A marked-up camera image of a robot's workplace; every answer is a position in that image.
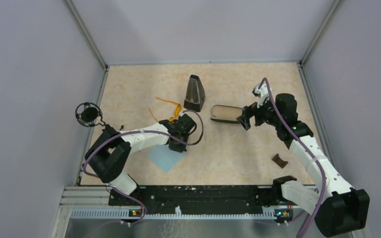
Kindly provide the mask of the orange sunglasses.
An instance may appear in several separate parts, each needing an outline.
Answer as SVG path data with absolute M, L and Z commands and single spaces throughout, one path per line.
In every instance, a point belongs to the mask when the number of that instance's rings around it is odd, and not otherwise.
M 173 122 L 179 118 L 183 109 L 180 103 L 160 97 L 155 97 L 155 99 L 157 102 L 148 109 L 154 120 L 161 121 L 166 119 L 169 122 Z

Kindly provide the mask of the black glasses case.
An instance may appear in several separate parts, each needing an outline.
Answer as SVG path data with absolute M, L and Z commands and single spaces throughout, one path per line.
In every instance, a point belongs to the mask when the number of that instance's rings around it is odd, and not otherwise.
M 241 116 L 243 109 L 240 107 L 214 105 L 211 108 L 210 119 L 215 122 L 239 124 L 237 117 Z

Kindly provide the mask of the blue cleaning cloth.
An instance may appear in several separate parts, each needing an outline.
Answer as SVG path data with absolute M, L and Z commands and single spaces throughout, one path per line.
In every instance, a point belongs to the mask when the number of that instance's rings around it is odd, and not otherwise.
M 152 147 L 147 153 L 148 158 L 164 173 L 169 172 L 185 155 L 185 152 L 170 150 L 167 145 Z

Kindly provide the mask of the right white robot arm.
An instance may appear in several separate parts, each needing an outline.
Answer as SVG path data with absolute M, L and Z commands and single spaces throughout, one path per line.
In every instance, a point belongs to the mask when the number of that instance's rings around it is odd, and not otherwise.
M 318 191 L 306 188 L 292 176 L 273 181 L 271 198 L 277 204 L 297 204 L 308 219 L 298 234 L 301 237 L 315 223 L 327 238 L 363 229 L 366 226 L 370 197 L 364 189 L 355 189 L 346 181 L 320 149 L 311 129 L 298 119 L 297 101 L 292 94 L 281 93 L 272 102 L 268 96 L 242 109 L 237 121 L 249 130 L 250 119 L 255 125 L 273 126 L 284 142 L 305 167 Z

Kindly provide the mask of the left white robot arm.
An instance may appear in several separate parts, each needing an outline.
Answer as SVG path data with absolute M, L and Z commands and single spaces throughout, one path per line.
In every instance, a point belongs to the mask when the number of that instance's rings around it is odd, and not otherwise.
M 105 125 L 102 133 L 85 154 L 83 168 L 90 166 L 95 177 L 118 189 L 127 205 L 139 199 L 137 183 L 124 170 L 128 157 L 146 148 L 167 145 L 172 151 L 187 150 L 189 136 L 197 129 L 196 122 L 187 114 L 173 121 L 161 120 L 151 126 L 132 131 L 120 131 Z

